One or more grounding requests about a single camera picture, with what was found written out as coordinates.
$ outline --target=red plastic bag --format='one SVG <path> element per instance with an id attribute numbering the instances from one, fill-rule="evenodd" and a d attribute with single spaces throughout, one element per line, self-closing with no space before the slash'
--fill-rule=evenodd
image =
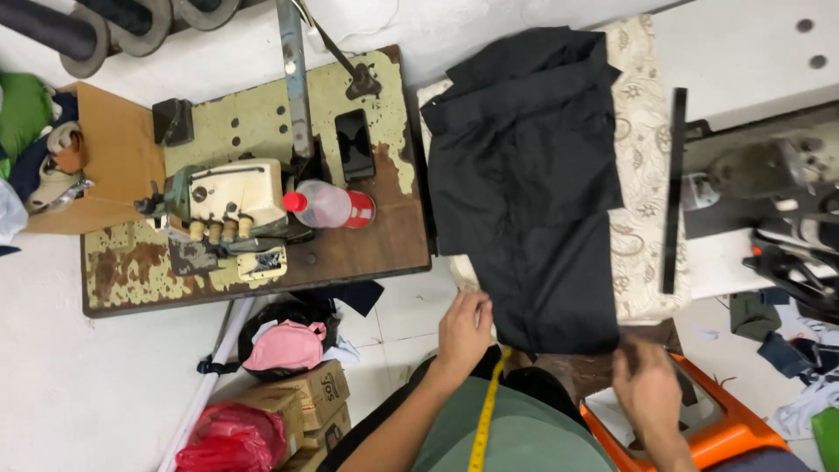
<path id="1" fill-rule="evenodd" d="M 224 401 L 201 413 L 175 462 L 177 472 L 268 472 L 287 447 L 280 415 Z"/>

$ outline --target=rusty table top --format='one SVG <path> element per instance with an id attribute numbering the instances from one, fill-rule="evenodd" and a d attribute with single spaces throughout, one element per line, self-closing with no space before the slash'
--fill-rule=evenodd
<path id="1" fill-rule="evenodd" d="M 239 279 L 235 258 L 214 263 L 201 248 L 171 244 L 145 221 L 89 233 L 81 237 L 84 313 L 110 317 L 428 270 L 399 48 L 388 46 L 350 61 L 372 67 L 383 91 L 378 97 L 349 101 L 344 96 L 349 75 L 341 66 L 318 67 L 308 74 L 311 117 L 332 179 L 342 185 L 335 116 L 359 108 L 367 115 L 376 175 L 348 188 L 376 202 L 371 224 L 321 230 L 315 240 L 287 248 L 286 275 L 249 282 Z M 283 108 L 288 108 L 284 79 L 196 105 L 195 141 L 165 148 L 167 175 L 187 164 L 225 164 L 245 152 L 288 162 L 292 139 L 281 127 L 287 130 L 291 123 Z M 179 276 L 186 265 L 193 275 Z"/>

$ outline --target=red bottle cap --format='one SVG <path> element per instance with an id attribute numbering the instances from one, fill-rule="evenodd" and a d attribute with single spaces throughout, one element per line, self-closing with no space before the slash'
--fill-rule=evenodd
<path id="1" fill-rule="evenodd" d="M 302 212 L 308 204 L 306 195 L 302 193 L 290 191 L 283 195 L 283 206 L 287 212 Z"/>

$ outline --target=hand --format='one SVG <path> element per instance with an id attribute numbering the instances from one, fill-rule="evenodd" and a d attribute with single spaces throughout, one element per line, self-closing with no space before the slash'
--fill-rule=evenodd
<path id="1" fill-rule="evenodd" d="M 680 436 L 682 394 L 669 355 L 648 341 L 630 338 L 626 344 L 638 356 L 638 369 L 635 375 L 630 374 L 626 351 L 619 348 L 614 355 L 612 387 L 629 422 L 647 448 L 650 437 Z"/>
<path id="2" fill-rule="evenodd" d="M 457 292 L 440 320 L 440 352 L 429 374 L 442 385 L 459 387 L 492 344 L 492 302 L 486 293 Z"/>

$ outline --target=person's left hand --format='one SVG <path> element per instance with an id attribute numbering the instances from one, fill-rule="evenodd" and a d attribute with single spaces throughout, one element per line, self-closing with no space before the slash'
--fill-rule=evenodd
<path id="1" fill-rule="evenodd" d="M 433 371 L 448 386 L 457 388 L 469 376 L 492 344 L 492 302 L 486 293 L 457 292 L 440 320 L 440 353 Z"/>

